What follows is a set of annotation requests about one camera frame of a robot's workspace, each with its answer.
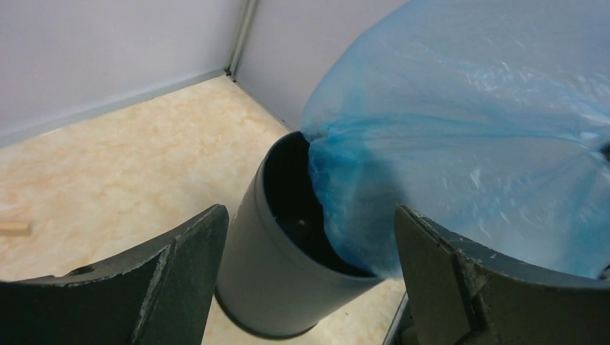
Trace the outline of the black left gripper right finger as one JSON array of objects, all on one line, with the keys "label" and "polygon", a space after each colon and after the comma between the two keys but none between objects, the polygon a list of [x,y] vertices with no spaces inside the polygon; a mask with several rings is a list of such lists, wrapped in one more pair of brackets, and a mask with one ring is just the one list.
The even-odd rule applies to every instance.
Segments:
[{"label": "black left gripper right finger", "polygon": [[607,344],[609,282],[506,256],[396,207],[396,344]]}]

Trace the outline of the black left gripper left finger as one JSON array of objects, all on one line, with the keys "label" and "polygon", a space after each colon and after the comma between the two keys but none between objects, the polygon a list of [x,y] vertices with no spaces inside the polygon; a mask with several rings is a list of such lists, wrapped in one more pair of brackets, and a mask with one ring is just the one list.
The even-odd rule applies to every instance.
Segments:
[{"label": "black left gripper left finger", "polygon": [[219,204],[131,249],[1,283],[3,344],[200,344],[227,236]]}]

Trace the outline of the dark grey trash bin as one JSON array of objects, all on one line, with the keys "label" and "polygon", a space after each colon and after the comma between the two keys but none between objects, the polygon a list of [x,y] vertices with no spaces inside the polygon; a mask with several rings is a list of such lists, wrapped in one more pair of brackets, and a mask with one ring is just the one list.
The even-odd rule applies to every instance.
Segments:
[{"label": "dark grey trash bin", "polygon": [[227,232],[217,302],[234,324],[264,339],[300,336],[381,282],[344,262],[329,243],[308,153],[300,132],[281,137]]}]

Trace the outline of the blue plastic trash bag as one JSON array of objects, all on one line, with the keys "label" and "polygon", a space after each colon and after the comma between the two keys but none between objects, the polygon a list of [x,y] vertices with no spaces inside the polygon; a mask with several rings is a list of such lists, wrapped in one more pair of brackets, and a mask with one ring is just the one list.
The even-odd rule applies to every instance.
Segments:
[{"label": "blue plastic trash bag", "polygon": [[395,206],[521,261],[609,264],[609,3],[408,1],[362,33],[301,116],[324,230],[401,276]]}]

